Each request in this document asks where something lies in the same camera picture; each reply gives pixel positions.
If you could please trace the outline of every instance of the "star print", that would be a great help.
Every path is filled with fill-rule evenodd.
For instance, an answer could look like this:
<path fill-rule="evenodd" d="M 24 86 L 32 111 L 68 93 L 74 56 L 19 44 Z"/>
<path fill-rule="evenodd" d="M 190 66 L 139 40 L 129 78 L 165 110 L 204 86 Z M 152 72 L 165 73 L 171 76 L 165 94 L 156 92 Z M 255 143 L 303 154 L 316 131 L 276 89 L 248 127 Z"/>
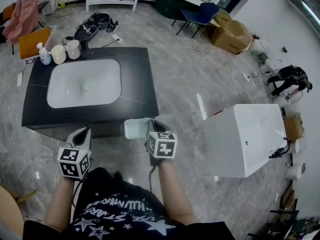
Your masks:
<path fill-rule="evenodd" d="M 89 226 L 92 232 L 89 234 L 89 237 L 96 236 L 99 240 L 102 239 L 103 235 L 110 234 L 109 232 L 104 230 L 104 226 L 95 228 L 93 226 Z"/>
<path fill-rule="evenodd" d="M 86 226 L 90 226 L 90 225 L 96 225 L 94 223 L 92 223 L 92 219 L 87 219 L 85 220 L 84 218 L 81 218 L 81 221 L 74 224 L 74 226 L 77 226 L 77 225 L 81 225 L 81 229 L 82 229 L 82 232 L 85 231 L 86 229 Z"/>
<path fill-rule="evenodd" d="M 123 228 L 129 230 L 132 229 L 132 226 L 131 224 L 124 224 Z"/>
<path fill-rule="evenodd" d="M 167 229 L 173 229 L 176 227 L 176 226 L 165 224 L 165 221 L 163 219 L 159 220 L 158 222 L 152 222 L 152 221 L 144 221 L 144 222 L 151 226 L 147 230 L 156 230 L 160 232 L 163 236 L 167 235 Z"/>

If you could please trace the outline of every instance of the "ceramic mug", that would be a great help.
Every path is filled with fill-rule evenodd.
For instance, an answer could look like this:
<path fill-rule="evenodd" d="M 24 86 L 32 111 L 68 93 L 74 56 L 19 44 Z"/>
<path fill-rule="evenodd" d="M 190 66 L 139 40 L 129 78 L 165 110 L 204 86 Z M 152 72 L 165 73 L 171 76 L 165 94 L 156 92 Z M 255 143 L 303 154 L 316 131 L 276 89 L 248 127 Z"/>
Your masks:
<path fill-rule="evenodd" d="M 61 64 L 61 63 L 65 62 L 65 60 L 67 58 L 65 49 L 61 44 L 58 44 L 55 47 L 53 47 L 50 54 L 53 58 L 53 61 L 56 64 Z"/>
<path fill-rule="evenodd" d="M 68 52 L 68 56 L 71 60 L 75 60 L 80 57 L 80 42 L 78 40 L 72 40 L 68 42 L 66 45 L 66 51 Z"/>

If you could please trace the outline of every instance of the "gray marble floor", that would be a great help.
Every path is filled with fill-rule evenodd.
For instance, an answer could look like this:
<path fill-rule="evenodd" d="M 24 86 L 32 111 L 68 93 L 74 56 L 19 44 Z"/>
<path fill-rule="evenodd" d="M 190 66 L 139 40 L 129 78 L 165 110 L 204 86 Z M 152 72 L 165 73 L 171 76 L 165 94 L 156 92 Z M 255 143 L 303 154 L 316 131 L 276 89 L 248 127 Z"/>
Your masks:
<path fill-rule="evenodd" d="M 148 4 L 138 4 L 136 12 L 129 6 L 77 5 L 73 15 L 47 17 L 48 25 L 57 25 L 56 41 L 72 36 L 75 28 L 94 12 L 106 12 L 119 22 L 116 33 L 123 39 L 112 46 L 147 47 L 156 97 L 159 121 L 177 133 L 179 142 L 174 160 L 183 187 L 201 222 L 225 221 L 237 240 L 256 232 L 266 223 L 270 209 L 277 207 L 276 195 L 287 185 L 285 180 L 288 157 L 274 159 L 248 178 L 219 178 L 208 169 L 207 151 L 202 131 L 203 117 L 197 94 L 203 100 L 208 116 L 235 104 L 270 103 L 263 77 L 247 82 L 247 75 L 258 74 L 257 62 L 248 52 L 233 55 L 210 44 L 202 33 L 191 39 L 196 26 L 178 36 L 182 22 L 171 26 L 172 20 L 160 15 Z M 109 43 L 108 33 L 100 31 L 89 43 L 101 47 Z M 207 52 L 193 49 L 206 45 Z M 25 65 L 11 46 L 0 47 L 0 182 L 19 194 L 37 190 L 28 200 L 24 212 L 30 219 L 43 220 L 46 207 L 55 191 L 57 168 L 50 159 L 52 152 L 39 144 L 58 150 L 63 143 L 31 133 L 21 127 L 24 97 L 32 64 Z M 23 84 L 17 87 L 17 76 L 23 71 Z M 125 137 L 94 139 L 92 167 L 105 167 L 123 172 L 126 181 L 149 188 L 150 164 L 143 147 L 144 140 Z M 155 194 L 161 199 L 157 173 L 152 177 Z"/>

